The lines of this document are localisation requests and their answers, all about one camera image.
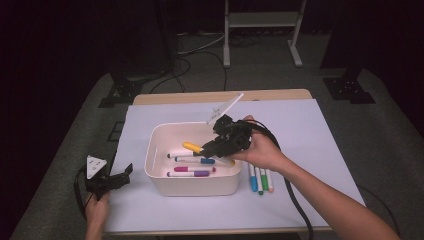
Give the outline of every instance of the yellow marker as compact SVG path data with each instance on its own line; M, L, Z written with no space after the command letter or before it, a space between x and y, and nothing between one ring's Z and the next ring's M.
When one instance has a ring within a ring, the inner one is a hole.
M195 153L200 153L203 150L202 147L197 146L196 144L193 144L193 143L189 143L189 142L183 142L183 147Z
M203 151L202 147L197 146L196 144L193 144L193 143L190 143L190 142L183 142L183 147L190 150L190 151L193 151L197 154L200 154L200 152ZM236 165L236 161L234 161L233 159L228 159L228 158L225 158L225 157L214 158L214 159L217 160L217 161L223 162L225 164L229 164L231 166Z

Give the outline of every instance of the white plastic bin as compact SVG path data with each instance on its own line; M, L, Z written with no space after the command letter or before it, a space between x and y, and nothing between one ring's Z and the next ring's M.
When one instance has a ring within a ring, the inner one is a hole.
M200 163L176 162L168 158L171 152L187 151L183 142L202 146L213 140L213 125L205 122L168 123L157 126L150 138L145 171L160 194L165 196L217 196L230 195L237 190L242 162L231 166L219 161L213 165L216 172L208 177L168 177L177 166L205 166Z

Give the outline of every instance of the blue marker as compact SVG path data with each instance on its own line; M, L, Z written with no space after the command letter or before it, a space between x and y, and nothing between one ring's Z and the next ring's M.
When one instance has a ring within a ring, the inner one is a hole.
M249 173L250 173L250 186L252 187L252 191L258 191L258 182L256 181L255 176L255 167L249 163Z
M176 162L189 162L189 163L201 163L201 164L215 164L215 160L211 158L174 158Z

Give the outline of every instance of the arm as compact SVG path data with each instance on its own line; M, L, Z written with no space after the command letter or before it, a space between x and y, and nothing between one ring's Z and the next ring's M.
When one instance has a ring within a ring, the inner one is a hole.
M95 195L91 196L88 201L85 207L85 214L87 216L86 240L102 239L103 228L109 215L109 197L110 192L103 195L99 201L97 201Z
M382 219L296 165L261 133L253 132L250 148L232 157L283 175L342 239L399 239Z

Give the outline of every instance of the dark background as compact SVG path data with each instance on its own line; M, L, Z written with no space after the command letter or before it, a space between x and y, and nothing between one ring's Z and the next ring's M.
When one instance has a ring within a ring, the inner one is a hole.
M165 2L176 4L169 15L177 32L223 30L223 0ZM232 0L230 7L275 11L297 9L298 3ZM0 238L6 239L98 79L116 66L167 70L170 65L166 46L153 41L161 36L153 0L0 4ZM134 9L143 14L131 14ZM419 9L412 0L309 0L301 31L332 31L322 68L359 64L370 70L424 136L424 19Z

